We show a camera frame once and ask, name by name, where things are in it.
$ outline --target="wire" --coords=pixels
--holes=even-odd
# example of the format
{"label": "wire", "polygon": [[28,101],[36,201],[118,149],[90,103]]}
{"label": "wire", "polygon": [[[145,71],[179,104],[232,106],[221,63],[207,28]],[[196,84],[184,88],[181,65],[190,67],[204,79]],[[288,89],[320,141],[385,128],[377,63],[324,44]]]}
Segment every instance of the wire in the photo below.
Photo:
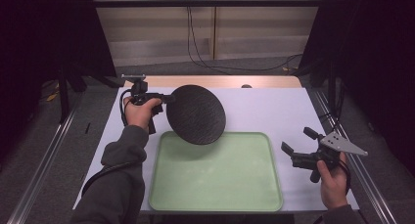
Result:
{"label": "wire", "polygon": [[343,103],[345,101],[345,93],[346,93],[346,88],[345,85],[343,83],[343,81],[341,82],[341,89],[340,89],[340,93],[339,93],[339,99],[338,102],[336,104],[336,122],[333,125],[332,131],[335,131],[339,125],[340,125],[340,118],[342,116],[342,110],[343,110]]}
{"label": "wire", "polygon": [[328,112],[328,113],[325,113],[325,114],[321,114],[321,115],[318,115],[318,118],[319,119],[321,119],[321,118],[323,118],[323,117],[325,117],[324,118],[324,120],[323,121],[321,121],[321,123],[323,123],[324,121],[326,121],[330,116],[331,116],[332,114],[330,113],[330,112]]}
{"label": "wire", "polygon": [[348,166],[345,162],[342,160],[339,160],[339,168],[346,174],[346,195],[348,191],[350,190],[350,184],[351,184],[351,174],[350,169],[348,169]]}
{"label": "wire", "polygon": [[[199,59],[201,60],[201,62],[203,63],[203,65],[200,65],[198,63],[196,63],[195,60],[193,60],[192,55],[190,53],[190,31],[192,31],[193,34],[193,43],[195,44],[195,48],[196,48],[196,53],[198,54]],[[223,70],[218,70],[218,69],[214,69],[213,67],[208,66],[201,58],[201,55],[199,54],[199,49],[198,46],[196,45],[196,38],[195,38],[195,31],[193,29],[193,19],[192,19],[192,9],[190,9],[190,7],[187,7],[187,53],[189,54],[189,58],[190,60],[197,66],[200,67],[207,67],[210,68],[212,70],[215,71],[219,71],[223,74],[227,74],[230,75],[230,73],[225,72]]]}
{"label": "wire", "polygon": [[319,224],[319,223],[321,223],[323,221],[323,216],[319,216],[318,218],[317,218],[317,220],[315,220],[314,222],[313,222],[313,224]]}
{"label": "wire", "polygon": [[131,161],[131,162],[125,162],[125,163],[120,163],[120,164],[116,164],[116,165],[114,165],[114,166],[111,166],[111,167],[106,167],[106,168],[103,168],[101,171],[99,171],[99,172],[97,172],[96,174],[94,174],[86,183],[85,183],[85,185],[83,186],[83,188],[82,188],[82,194],[81,194],[81,196],[83,197],[83,195],[86,193],[86,191],[89,189],[89,187],[92,185],[92,183],[94,183],[96,180],[98,180],[98,178],[100,178],[100,177],[103,177],[104,175],[107,175],[107,174],[109,174],[109,173],[111,173],[111,172],[114,172],[114,171],[117,171],[117,170],[120,170],[120,169],[122,169],[122,168],[125,168],[125,167],[129,167],[129,166],[132,166],[132,165],[135,165],[135,164],[137,164],[137,162],[136,161]]}
{"label": "wire", "polygon": [[[230,73],[225,72],[225,71],[223,71],[223,70],[219,70],[218,68],[222,68],[222,69],[233,69],[233,70],[245,70],[245,71],[266,71],[266,70],[272,70],[272,69],[276,69],[276,68],[279,68],[279,67],[283,67],[283,66],[287,65],[290,61],[292,61],[293,59],[295,59],[296,57],[300,57],[300,56],[302,56],[302,54],[292,55],[292,56],[289,56],[289,57],[287,58],[286,62],[284,62],[284,63],[283,63],[283,64],[281,64],[281,65],[278,65],[278,66],[275,66],[275,67],[260,68],[260,69],[242,68],[242,67],[209,66],[209,65],[208,65],[208,64],[206,64],[206,63],[204,62],[204,60],[202,59],[202,57],[201,57],[201,55],[200,55],[200,53],[199,53],[198,46],[197,46],[197,44],[196,44],[195,32],[194,32],[194,28],[193,28],[193,16],[192,16],[192,9],[191,9],[190,7],[187,7],[187,11],[188,11],[188,13],[187,13],[187,16],[188,16],[188,18],[187,18],[187,19],[188,19],[187,51],[188,51],[188,54],[189,54],[189,58],[190,58],[190,60],[191,60],[191,61],[192,61],[195,65],[197,65],[197,66],[200,66],[200,67],[207,67],[207,68],[213,69],[213,70],[215,70],[215,71],[219,71],[219,72],[221,72],[221,73],[224,73],[224,74],[228,74],[228,75],[230,75]],[[197,62],[193,59],[193,57],[192,57],[192,55],[191,55],[191,53],[190,53],[190,32],[192,32],[192,36],[193,36],[193,43],[194,43],[195,48],[196,48],[196,53],[197,53],[197,55],[198,55],[199,60],[202,62],[202,65],[201,65],[201,64],[198,64],[198,63],[197,63]]]}
{"label": "wire", "polygon": [[124,100],[124,95],[128,92],[131,92],[131,89],[125,90],[124,92],[122,92],[121,96],[119,97],[119,110],[121,112],[121,119],[122,119],[122,123],[124,124],[124,126],[127,125],[127,119],[125,117],[125,110],[124,110],[123,100]]}
{"label": "wire", "polygon": [[360,210],[360,209],[358,209],[358,210],[357,210],[357,212],[358,212],[358,213],[360,214],[360,216],[362,217],[363,222],[364,222],[365,224],[369,224],[369,222],[367,221],[366,217],[363,215],[363,213],[361,212],[361,210]]}

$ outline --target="white paper sheet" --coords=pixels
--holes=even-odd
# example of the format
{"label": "white paper sheet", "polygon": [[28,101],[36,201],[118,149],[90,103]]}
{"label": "white paper sheet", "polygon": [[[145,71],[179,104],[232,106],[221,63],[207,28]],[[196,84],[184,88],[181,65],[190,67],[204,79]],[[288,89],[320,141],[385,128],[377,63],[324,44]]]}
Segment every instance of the white paper sheet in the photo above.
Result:
{"label": "white paper sheet", "polygon": [[[102,169],[100,163],[104,148],[118,140],[122,132],[119,112],[119,96],[127,88],[120,88],[115,99],[110,118],[104,129],[98,149],[92,159],[85,182]],[[170,94],[175,88],[149,88],[150,92]],[[281,151],[284,141],[298,153],[313,153],[317,142],[302,133],[304,127],[310,127],[318,133],[324,133],[323,127],[303,88],[261,88],[233,89],[209,88],[222,103],[226,113],[225,131],[263,132],[271,142],[280,179],[283,206],[280,211],[325,210],[320,198],[320,184],[310,182],[311,170],[294,168],[289,156]],[[157,146],[162,133],[172,131],[165,112],[154,117],[157,133],[150,136],[146,146],[147,160],[143,163],[143,178],[146,192],[142,211],[154,211],[148,202],[149,189],[156,160]],[[80,192],[75,205],[80,200]],[[347,200],[353,209],[359,209],[355,197],[350,191]]]}

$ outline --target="aluminum rail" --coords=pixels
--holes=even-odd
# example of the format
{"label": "aluminum rail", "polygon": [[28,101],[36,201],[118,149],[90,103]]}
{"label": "aluminum rail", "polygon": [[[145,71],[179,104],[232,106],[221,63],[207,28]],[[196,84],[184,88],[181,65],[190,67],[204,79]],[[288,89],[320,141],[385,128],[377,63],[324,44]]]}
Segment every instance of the aluminum rail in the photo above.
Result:
{"label": "aluminum rail", "polygon": [[44,1],[41,4],[95,8],[132,7],[339,7],[351,0],[93,0]]}
{"label": "aluminum rail", "polygon": [[[324,113],[329,113],[328,100],[326,96],[321,91],[318,91],[315,94]],[[334,126],[336,121],[330,116],[329,122],[332,126]],[[337,133],[341,134],[342,136],[348,139],[342,125],[338,124],[338,126],[339,127],[336,129]],[[373,207],[378,213],[378,216],[381,219],[382,223],[397,223],[393,217],[393,214],[389,208],[387,201],[379,191],[378,187],[375,185],[373,179],[370,177],[368,171],[366,170],[366,167],[360,159],[360,156],[352,154],[346,154],[346,156],[349,161],[349,164],[353,168],[357,178],[359,179],[363,189],[365,190],[366,195],[369,197],[370,202],[372,203]]]}
{"label": "aluminum rail", "polygon": [[59,147],[67,135],[68,129],[72,123],[74,114],[79,107],[79,103],[83,93],[78,94],[73,102],[72,110],[69,113],[67,119],[58,126],[58,129],[53,137],[45,156],[41,160],[39,166],[36,169],[33,177],[30,180],[26,190],[24,191],[21,199],[15,207],[12,215],[9,218],[7,224],[23,224],[27,219],[27,216],[36,200],[36,197],[42,188],[42,184],[50,170],[50,167],[58,153]]}

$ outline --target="plastic tray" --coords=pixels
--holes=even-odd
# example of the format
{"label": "plastic tray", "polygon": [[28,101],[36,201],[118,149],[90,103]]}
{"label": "plastic tray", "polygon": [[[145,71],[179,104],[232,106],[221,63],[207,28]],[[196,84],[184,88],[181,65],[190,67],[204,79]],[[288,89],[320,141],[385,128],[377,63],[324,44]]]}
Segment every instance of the plastic tray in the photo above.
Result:
{"label": "plastic tray", "polygon": [[161,136],[150,206],[170,211],[276,211],[283,198],[268,137],[224,132],[192,145]]}

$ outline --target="gray jacket sleeve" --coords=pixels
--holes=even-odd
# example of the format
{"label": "gray jacket sleeve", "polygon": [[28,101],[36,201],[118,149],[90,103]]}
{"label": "gray jacket sleeve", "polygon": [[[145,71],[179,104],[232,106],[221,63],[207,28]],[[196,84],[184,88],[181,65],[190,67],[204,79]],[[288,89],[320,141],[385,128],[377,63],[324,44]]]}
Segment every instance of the gray jacket sleeve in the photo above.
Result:
{"label": "gray jacket sleeve", "polygon": [[351,206],[344,205],[334,208],[323,213],[323,220],[325,224],[359,224],[356,214],[351,209]]}
{"label": "gray jacket sleeve", "polygon": [[97,179],[77,205],[70,223],[136,223],[144,197],[142,162],[149,134],[126,126],[118,141],[109,143],[101,163],[105,167],[135,162]]}

